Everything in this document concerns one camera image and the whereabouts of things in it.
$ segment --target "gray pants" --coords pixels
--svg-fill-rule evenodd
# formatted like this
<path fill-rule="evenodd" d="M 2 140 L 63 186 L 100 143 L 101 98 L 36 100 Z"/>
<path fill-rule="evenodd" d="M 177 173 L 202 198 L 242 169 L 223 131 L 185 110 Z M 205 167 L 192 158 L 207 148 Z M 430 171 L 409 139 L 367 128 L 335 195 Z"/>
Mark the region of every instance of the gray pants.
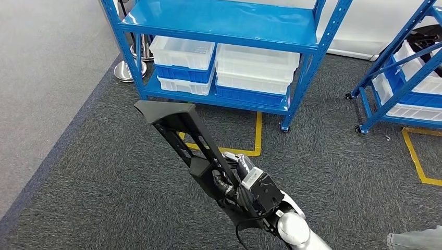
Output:
<path fill-rule="evenodd" d="M 442 227 L 422 232 L 389 234 L 387 245 L 390 250 L 439 250 L 442 249 Z"/>

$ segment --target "blue shelf frame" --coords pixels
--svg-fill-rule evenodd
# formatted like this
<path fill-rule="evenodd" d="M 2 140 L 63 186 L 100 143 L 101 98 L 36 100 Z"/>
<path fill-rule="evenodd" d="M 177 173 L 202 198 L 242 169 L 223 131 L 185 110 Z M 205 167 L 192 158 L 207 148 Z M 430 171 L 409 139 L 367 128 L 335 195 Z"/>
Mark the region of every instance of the blue shelf frame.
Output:
<path fill-rule="evenodd" d="M 326 0 L 313 9 L 280 7 L 225 0 L 138 0 L 120 21 L 112 0 L 99 0 L 114 32 L 118 47 L 134 79 L 141 99 L 149 96 L 283 115 L 280 128 L 287 132 L 318 67 L 335 37 L 352 0 L 339 0 L 321 40 L 316 30 Z M 208 96 L 161 90 L 154 72 L 147 82 L 141 77 L 140 46 L 137 60 L 129 50 L 125 32 L 227 43 L 301 53 L 302 66 L 293 97 L 280 107 L 266 107 L 216 97 L 213 85 Z"/>
<path fill-rule="evenodd" d="M 393 41 L 388 45 L 388 47 L 380 54 L 379 58 L 370 68 L 368 73 L 361 79 L 361 81 L 354 87 L 351 93 L 347 94 L 348 99 L 353 99 L 356 97 L 361 97 L 362 104 L 364 106 L 365 113 L 367 115 L 367 120 L 357 127 L 357 132 L 368 133 L 369 129 L 380 121 L 394 122 L 408 126 L 424 127 L 441 129 L 442 122 L 439 121 L 429 121 L 429 120 L 418 120 L 403 117 L 393 117 L 386 115 L 390 109 L 392 109 L 400 100 L 412 91 L 422 80 L 424 80 L 431 72 L 433 72 L 442 63 L 442 50 L 440 50 L 436 55 L 434 55 L 409 81 L 407 81 L 400 89 L 398 89 L 394 95 L 384 104 L 380 103 L 379 96 L 373 87 L 372 79 L 377 75 L 383 73 L 385 70 L 398 65 L 402 65 L 408 61 L 425 55 L 437 48 L 442 47 L 442 43 L 435 44 L 429 48 L 426 48 L 414 55 L 407 57 L 401 61 L 384 67 L 389 61 L 390 57 L 394 52 L 402 45 L 404 40 L 414 29 L 414 27 L 422 21 L 425 16 L 433 16 L 442 24 L 442 8 L 433 6 L 436 0 L 425 0 L 413 14 L 407 24 L 402 28 L 402 30 L 396 35 Z M 373 94 L 376 100 L 376 111 L 372 112 L 367 100 L 367 95 L 365 88 L 371 87 L 373 89 Z"/>

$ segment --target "carpet floor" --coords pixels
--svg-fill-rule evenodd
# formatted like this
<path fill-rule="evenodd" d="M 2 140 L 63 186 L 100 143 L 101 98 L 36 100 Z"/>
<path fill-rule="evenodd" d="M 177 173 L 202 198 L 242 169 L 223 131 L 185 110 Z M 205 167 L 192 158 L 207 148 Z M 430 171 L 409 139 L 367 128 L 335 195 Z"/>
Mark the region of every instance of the carpet floor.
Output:
<path fill-rule="evenodd" d="M 278 129 L 280 116 L 263 115 L 262 153 L 253 158 L 333 249 L 386 249 L 388 233 L 442 224 L 442 187 L 419 181 L 401 126 L 354 132 L 364 114 L 343 96 L 369 66 L 327 55 L 289 133 Z M 110 70 L 99 88 L 0 248 L 241 249 L 228 217 L 133 107 L 133 85 Z M 256 113 L 197 110 L 219 146 L 253 149 Z M 411 140 L 428 177 L 441 178 L 442 138 Z M 241 237 L 249 249 L 284 249 L 258 230 Z"/>

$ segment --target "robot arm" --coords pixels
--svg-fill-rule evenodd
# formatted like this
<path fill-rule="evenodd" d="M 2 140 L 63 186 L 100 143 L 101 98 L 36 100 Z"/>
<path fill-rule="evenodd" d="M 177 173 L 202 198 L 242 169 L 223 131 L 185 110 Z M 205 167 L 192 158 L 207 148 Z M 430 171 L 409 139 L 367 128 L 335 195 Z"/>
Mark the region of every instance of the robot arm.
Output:
<path fill-rule="evenodd" d="M 218 150 L 194 104 L 138 101 L 135 107 L 189 167 L 190 176 L 229 216 L 241 244 L 238 231 L 259 228 L 283 240 L 288 249 L 331 249 L 309 228 L 294 200 L 266 172 L 246 155 Z M 178 132 L 190 135 L 204 158 L 194 155 Z"/>

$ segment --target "storage bin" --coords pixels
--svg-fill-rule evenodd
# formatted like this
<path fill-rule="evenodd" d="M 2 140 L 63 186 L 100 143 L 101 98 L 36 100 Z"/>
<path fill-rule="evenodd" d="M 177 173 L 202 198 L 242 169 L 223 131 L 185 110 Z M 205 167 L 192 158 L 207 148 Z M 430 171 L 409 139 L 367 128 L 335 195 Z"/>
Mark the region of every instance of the storage bin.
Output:
<path fill-rule="evenodd" d="M 207 83 L 212 73 L 215 62 L 215 53 L 212 54 L 210 64 L 207 70 L 190 69 L 181 66 L 165 66 L 155 64 L 158 77 L 168 79 L 179 79 L 191 82 Z"/>
<path fill-rule="evenodd" d="M 218 44 L 216 72 L 291 83 L 299 54 L 271 49 Z"/>
<path fill-rule="evenodd" d="M 155 64 L 181 66 L 208 70 L 215 43 L 155 36 L 149 49 L 155 56 Z"/>
<path fill-rule="evenodd" d="M 394 60 L 391 58 L 387 65 L 391 65 L 393 63 Z M 393 93 L 396 93 L 396 91 L 398 91 L 405 83 L 403 77 L 400 75 L 400 73 L 398 73 L 398 69 L 395 67 L 386 70 L 384 74 Z M 442 108 L 442 95 L 410 91 L 404 97 L 402 97 L 399 103 Z"/>
<path fill-rule="evenodd" d="M 252 78 L 241 75 L 224 74 L 218 72 L 218 86 L 235 89 L 259 91 L 271 94 L 284 95 L 291 82 L 276 81 L 264 78 Z"/>
<path fill-rule="evenodd" d="M 218 85 L 216 82 L 216 96 L 224 99 L 257 103 L 265 106 L 279 107 L 286 95 L 270 94 L 258 91 L 234 89 Z"/>
<path fill-rule="evenodd" d="M 178 79 L 165 79 L 158 77 L 162 90 L 187 92 L 194 95 L 208 95 L 212 80 L 215 74 L 215 67 L 212 68 L 211 75 L 207 83 L 197 83 Z"/>
<path fill-rule="evenodd" d="M 393 55 L 394 62 L 403 60 L 411 55 L 414 55 L 414 51 L 408 44 L 408 41 L 404 41 L 401 48 Z M 401 77 L 404 81 L 410 80 L 413 75 L 422 68 L 425 62 L 421 58 L 413 59 L 400 65 Z M 442 78 L 435 72 L 431 72 L 421 83 L 419 83 L 413 90 L 413 92 L 438 94 L 442 95 Z"/>
<path fill-rule="evenodd" d="M 393 91 L 390 84 L 383 73 L 373 79 L 373 86 L 379 95 L 382 105 L 384 105 L 393 96 Z M 397 103 L 387 112 L 387 115 L 420 120 L 442 121 L 442 108 Z"/>

